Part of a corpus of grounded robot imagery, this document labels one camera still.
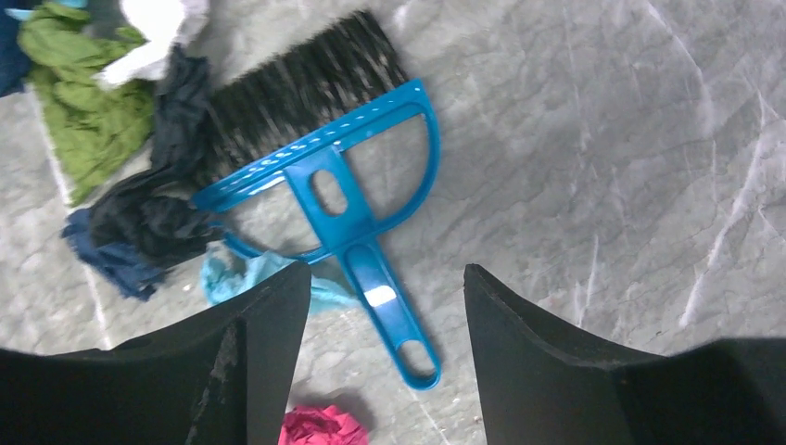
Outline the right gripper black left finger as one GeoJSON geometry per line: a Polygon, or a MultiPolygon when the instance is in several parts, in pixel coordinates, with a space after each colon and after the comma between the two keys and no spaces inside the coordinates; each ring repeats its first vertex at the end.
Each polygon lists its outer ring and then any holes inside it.
{"type": "Polygon", "coordinates": [[[274,444],[311,300],[295,262],[112,350],[1,353],[5,444],[274,444]]]}

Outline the white paper scrap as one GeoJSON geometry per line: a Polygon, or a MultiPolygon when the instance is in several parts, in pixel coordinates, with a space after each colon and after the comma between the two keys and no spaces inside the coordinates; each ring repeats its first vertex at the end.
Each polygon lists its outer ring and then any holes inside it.
{"type": "Polygon", "coordinates": [[[128,0],[120,10],[146,42],[105,66],[93,76],[108,91],[132,80],[159,81],[169,66],[169,53],[187,47],[209,19],[209,0],[128,0]]]}

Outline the black paper scrap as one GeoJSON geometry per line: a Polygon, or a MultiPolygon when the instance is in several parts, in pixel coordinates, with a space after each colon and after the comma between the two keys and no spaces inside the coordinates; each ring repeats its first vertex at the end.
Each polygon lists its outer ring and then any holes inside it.
{"type": "Polygon", "coordinates": [[[205,252],[217,236],[214,218],[178,194],[206,157],[208,117],[209,62],[176,45],[154,94],[150,165],[111,186],[92,206],[95,247],[125,246],[162,269],[205,252]]]}

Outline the dark blue paper scrap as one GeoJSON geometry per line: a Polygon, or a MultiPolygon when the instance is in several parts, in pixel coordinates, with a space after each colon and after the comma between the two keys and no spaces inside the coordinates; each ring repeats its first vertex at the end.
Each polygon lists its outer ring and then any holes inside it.
{"type": "Polygon", "coordinates": [[[95,247],[89,233],[89,210],[67,217],[61,235],[76,257],[116,287],[125,298],[148,301],[165,279],[165,271],[144,262],[134,247],[110,243],[95,247]]]}

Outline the green paper scrap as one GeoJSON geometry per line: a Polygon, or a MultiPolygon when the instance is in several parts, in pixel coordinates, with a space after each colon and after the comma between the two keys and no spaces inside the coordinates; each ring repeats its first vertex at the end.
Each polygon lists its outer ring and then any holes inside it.
{"type": "Polygon", "coordinates": [[[134,27],[113,38],[89,36],[90,14],[46,1],[21,24],[18,43],[32,60],[30,73],[61,170],[70,178],[70,203],[82,204],[150,136],[153,85],[132,81],[104,91],[94,75],[140,46],[134,27]]]}

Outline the light blue paper scrap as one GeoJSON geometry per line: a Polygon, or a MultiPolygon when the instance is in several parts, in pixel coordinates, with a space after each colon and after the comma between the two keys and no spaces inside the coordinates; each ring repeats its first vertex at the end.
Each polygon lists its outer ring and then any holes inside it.
{"type": "MultiPolygon", "coordinates": [[[[207,301],[217,305],[232,299],[282,271],[294,261],[273,251],[250,260],[226,257],[216,248],[207,251],[200,268],[200,285],[207,301]]],[[[327,278],[311,276],[309,314],[343,310],[359,305],[343,286],[327,278]]]]}

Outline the magenta paper scrap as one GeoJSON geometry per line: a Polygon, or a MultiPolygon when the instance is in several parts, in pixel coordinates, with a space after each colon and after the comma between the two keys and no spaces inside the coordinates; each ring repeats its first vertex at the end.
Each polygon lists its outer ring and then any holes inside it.
{"type": "Polygon", "coordinates": [[[297,406],[285,414],[278,445],[368,445],[366,428],[335,405],[297,406]]]}

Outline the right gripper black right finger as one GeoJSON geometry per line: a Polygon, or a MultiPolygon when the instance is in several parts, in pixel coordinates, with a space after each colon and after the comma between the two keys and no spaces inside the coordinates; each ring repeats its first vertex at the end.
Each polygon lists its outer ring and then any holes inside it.
{"type": "Polygon", "coordinates": [[[721,338],[673,356],[597,337],[485,268],[464,300],[490,444],[781,444],[785,342],[721,338]]]}

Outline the blue hand brush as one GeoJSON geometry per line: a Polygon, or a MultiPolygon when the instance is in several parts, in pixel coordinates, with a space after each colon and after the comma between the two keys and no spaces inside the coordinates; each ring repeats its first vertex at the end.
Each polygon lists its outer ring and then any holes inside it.
{"type": "Polygon", "coordinates": [[[196,207],[225,213],[288,184],[320,242],[299,260],[335,258],[403,380],[433,388],[439,369],[418,375],[399,356],[414,341],[437,362],[378,239],[424,203],[437,179],[441,140],[423,82],[406,73],[374,14],[353,11],[220,87],[210,98],[207,135],[209,149],[193,176],[196,207]],[[344,155],[412,118],[426,129],[424,176],[411,198],[381,219],[344,155]]]}

